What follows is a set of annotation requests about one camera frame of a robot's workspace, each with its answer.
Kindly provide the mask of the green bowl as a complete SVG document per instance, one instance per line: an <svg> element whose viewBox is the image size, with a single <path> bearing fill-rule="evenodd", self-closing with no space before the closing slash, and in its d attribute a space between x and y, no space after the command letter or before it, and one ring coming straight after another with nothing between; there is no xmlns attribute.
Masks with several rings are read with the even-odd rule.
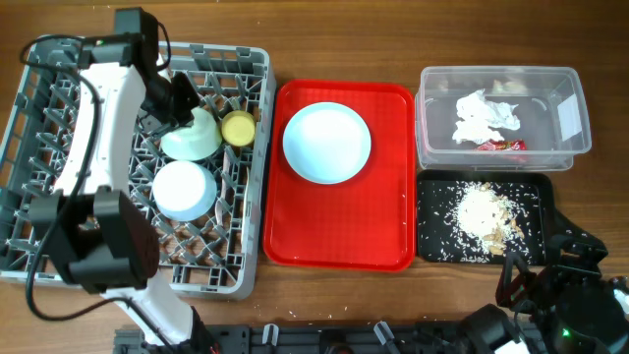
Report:
<svg viewBox="0 0 629 354"><path fill-rule="evenodd" d="M188 125L164 135L163 152L176 160L197 161L211 156L222 144L222 136L213 115L203 108L192 110L194 119Z"/></svg>

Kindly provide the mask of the yellow plastic cup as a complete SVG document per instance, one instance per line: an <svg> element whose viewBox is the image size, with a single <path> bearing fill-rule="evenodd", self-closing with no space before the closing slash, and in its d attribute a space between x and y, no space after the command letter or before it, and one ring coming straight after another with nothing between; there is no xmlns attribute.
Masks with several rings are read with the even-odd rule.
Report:
<svg viewBox="0 0 629 354"><path fill-rule="evenodd" d="M228 113L221 122L223 139L231 146L245 147L255 140L256 121L252 114L243 110Z"/></svg>

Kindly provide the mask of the light blue bowl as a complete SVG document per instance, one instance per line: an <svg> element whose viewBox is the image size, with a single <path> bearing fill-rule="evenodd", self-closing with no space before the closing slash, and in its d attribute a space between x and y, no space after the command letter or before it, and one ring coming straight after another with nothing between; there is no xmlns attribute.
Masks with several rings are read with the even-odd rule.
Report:
<svg viewBox="0 0 629 354"><path fill-rule="evenodd" d="M213 206L218 187L212 173L194 162L172 161L155 175L152 194L158 210L175 221L192 221Z"/></svg>

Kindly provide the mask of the white plastic fork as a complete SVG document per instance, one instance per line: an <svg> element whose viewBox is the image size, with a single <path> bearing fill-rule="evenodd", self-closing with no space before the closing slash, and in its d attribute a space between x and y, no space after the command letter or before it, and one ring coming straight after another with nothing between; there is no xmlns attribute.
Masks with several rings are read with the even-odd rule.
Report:
<svg viewBox="0 0 629 354"><path fill-rule="evenodd" d="M214 212L217 224L221 227L224 226L223 218L225 213L225 207L222 201L226 198L228 184L224 181L223 176L227 175L230 169L231 163L226 152L223 153L222 166L220 170L220 193L215 203Z"/></svg>

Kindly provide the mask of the light blue plate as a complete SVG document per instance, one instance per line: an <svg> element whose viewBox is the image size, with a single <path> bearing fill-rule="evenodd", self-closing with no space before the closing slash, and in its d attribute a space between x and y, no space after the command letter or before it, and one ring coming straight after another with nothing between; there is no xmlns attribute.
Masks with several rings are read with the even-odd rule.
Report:
<svg viewBox="0 0 629 354"><path fill-rule="evenodd" d="M282 147L297 175L319 185L334 185L363 170L371 156L372 135L354 109L336 102L318 102L289 119Z"/></svg>

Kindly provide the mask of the white napkin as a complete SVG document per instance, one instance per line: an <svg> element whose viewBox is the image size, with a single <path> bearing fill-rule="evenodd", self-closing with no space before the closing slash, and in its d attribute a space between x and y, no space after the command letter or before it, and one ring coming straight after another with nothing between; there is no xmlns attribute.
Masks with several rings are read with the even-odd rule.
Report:
<svg viewBox="0 0 629 354"><path fill-rule="evenodd" d="M459 120L455 122L452 140L456 144L502 142L504 138L499 129L517 131L521 128L520 119L514 114L517 104L487 100L483 89L459 98L455 107Z"/></svg>

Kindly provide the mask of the red candy wrapper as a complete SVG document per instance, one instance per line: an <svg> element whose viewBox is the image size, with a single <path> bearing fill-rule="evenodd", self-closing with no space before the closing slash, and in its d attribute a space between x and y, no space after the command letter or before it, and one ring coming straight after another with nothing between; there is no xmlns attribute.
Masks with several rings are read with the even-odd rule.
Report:
<svg viewBox="0 0 629 354"><path fill-rule="evenodd" d="M513 151L513 150L526 150L527 146L523 140L515 141L487 141L477 147L477 150L487 151Z"/></svg>

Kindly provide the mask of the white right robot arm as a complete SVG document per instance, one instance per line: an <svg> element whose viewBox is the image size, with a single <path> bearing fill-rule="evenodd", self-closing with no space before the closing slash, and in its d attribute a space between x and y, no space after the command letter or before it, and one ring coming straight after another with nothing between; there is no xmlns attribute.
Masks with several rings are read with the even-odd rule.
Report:
<svg viewBox="0 0 629 354"><path fill-rule="evenodd" d="M457 328L458 353L626 353L627 279L605 280L604 243L556 210L545 240L546 266L505 257L495 303Z"/></svg>

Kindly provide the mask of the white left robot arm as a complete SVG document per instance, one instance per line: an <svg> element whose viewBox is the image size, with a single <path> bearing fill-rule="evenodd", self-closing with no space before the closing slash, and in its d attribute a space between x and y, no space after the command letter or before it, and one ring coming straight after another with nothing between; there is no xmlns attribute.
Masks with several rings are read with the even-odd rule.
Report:
<svg viewBox="0 0 629 354"><path fill-rule="evenodd" d="M192 118L198 99L182 78L161 76L158 39L129 31L80 38L80 106L68 159L30 223L63 281L117 303L156 349L206 349L197 311L161 276L158 234L129 197L129 164L140 110L165 126Z"/></svg>

